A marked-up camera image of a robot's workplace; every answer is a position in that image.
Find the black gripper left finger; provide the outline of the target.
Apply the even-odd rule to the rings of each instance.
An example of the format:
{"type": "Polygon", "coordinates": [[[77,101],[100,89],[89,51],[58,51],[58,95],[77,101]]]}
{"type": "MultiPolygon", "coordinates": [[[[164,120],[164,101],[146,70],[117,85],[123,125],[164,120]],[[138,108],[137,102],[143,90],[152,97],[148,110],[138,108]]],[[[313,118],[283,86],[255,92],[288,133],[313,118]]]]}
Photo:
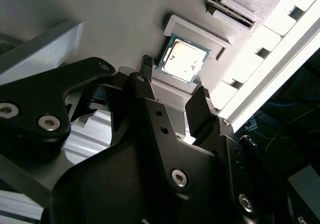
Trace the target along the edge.
{"type": "Polygon", "coordinates": [[[100,58],[88,58],[0,88],[0,176],[33,200],[51,200],[61,177],[72,167],[62,152],[73,113],[66,98],[77,90],[106,88],[113,122],[113,146],[130,135],[153,152],[161,181],[186,199],[193,189],[188,165],[164,104],[149,79],[128,77],[100,58]]]}

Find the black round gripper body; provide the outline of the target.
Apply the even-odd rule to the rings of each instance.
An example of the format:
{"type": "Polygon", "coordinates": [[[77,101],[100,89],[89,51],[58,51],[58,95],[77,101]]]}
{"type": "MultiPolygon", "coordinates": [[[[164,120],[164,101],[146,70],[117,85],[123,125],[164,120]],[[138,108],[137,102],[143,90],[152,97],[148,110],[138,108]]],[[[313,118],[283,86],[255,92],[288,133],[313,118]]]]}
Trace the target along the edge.
{"type": "Polygon", "coordinates": [[[132,135],[69,169],[57,182],[50,223],[238,223],[216,157],[181,144],[193,189],[186,199],[160,178],[154,154],[132,135]]]}

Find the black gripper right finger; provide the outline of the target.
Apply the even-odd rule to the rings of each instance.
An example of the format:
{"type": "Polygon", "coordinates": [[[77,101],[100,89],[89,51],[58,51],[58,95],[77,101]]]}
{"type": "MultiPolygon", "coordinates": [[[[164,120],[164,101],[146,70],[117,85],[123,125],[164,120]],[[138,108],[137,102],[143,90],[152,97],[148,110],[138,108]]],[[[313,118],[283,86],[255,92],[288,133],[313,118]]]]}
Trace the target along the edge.
{"type": "Polygon", "coordinates": [[[185,105],[195,145],[215,156],[215,205],[229,223],[303,223],[304,202],[268,163],[251,137],[236,141],[231,124],[218,116],[201,86],[185,105]]]}

